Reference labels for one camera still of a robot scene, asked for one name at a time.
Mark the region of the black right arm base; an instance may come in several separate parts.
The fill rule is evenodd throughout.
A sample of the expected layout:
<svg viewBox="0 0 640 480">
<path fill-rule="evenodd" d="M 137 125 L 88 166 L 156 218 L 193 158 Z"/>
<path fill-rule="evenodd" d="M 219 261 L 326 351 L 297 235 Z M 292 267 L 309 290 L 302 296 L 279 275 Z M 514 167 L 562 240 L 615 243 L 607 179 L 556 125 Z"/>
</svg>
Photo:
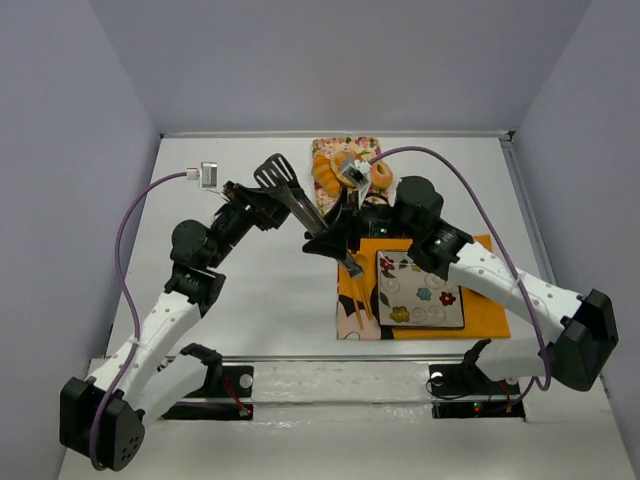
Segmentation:
<svg viewBox="0 0 640 480">
<path fill-rule="evenodd" d="M 445 419 L 484 419 L 526 417 L 519 400 L 518 385 L 489 380 L 475 367 L 462 364 L 433 364 L 425 382 L 433 399 L 432 416 Z"/>
</svg>

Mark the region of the stainless steel serving tongs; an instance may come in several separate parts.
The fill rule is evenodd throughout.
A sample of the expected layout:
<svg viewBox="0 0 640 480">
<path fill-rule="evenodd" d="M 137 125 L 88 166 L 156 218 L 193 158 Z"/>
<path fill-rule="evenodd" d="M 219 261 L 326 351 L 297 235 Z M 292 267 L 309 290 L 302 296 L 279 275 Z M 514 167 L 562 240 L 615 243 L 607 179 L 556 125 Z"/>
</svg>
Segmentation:
<svg viewBox="0 0 640 480">
<path fill-rule="evenodd" d="M 254 179 L 269 196 L 286 205 L 291 214 L 305 228 L 314 229 L 315 221 L 311 218 L 310 198 L 300 186 L 297 175 L 286 160 L 276 153 L 260 164 L 253 173 Z M 349 274 L 351 254 L 346 260 L 335 260 Z"/>
</svg>

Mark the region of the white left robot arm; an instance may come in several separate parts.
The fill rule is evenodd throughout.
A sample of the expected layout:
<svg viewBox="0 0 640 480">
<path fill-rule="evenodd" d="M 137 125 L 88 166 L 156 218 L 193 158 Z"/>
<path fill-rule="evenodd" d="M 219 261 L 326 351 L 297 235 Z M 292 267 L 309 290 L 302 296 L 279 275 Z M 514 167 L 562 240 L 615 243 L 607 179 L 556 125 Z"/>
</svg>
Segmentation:
<svg viewBox="0 0 640 480">
<path fill-rule="evenodd" d="M 279 196 L 299 187 L 295 180 L 257 188 L 227 182 L 226 201 L 210 225 L 184 220 L 174 228 L 171 275 L 150 313 L 134 313 L 133 332 L 120 349 L 87 378 L 72 377 L 62 387 L 63 446 L 89 458 L 96 470 L 119 471 L 130 463 L 151 416 L 137 402 L 168 351 L 217 301 L 226 280 L 217 267 L 252 227 L 279 228 L 291 212 Z"/>
</svg>

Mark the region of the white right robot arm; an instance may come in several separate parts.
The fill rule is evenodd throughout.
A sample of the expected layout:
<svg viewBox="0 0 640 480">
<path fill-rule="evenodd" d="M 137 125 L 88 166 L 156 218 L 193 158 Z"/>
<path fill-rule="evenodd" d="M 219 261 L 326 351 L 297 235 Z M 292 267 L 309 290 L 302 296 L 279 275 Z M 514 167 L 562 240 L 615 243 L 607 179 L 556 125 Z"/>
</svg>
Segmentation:
<svg viewBox="0 0 640 480">
<path fill-rule="evenodd" d="M 444 221 L 442 196 L 422 177 L 400 180 L 393 204 L 370 204 L 342 190 L 321 214 L 303 204 L 307 253 L 336 260 L 344 279 L 364 280 L 364 293 L 382 326 L 459 329 L 475 293 L 534 329 L 529 340 L 489 335 L 447 375 L 456 392 L 484 382 L 553 378 L 588 391 L 618 343 L 611 299 L 559 288 L 512 265 Z"/>
</svg>

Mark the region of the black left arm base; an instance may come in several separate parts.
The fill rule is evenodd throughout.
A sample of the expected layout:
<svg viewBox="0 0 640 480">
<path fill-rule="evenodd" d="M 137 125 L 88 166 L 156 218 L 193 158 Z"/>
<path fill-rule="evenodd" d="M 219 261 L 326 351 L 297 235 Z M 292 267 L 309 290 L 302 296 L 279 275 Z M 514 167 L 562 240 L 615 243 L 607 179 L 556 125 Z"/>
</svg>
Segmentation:
<svg viewBox="0 0 640 480">
<path fill-rule="evenodd" d="M 254 367 L 223 365 L 218 379 L 204 385 L 174 404 L 163 420 L 176 421 L 251 421 Z"/>
</svg>

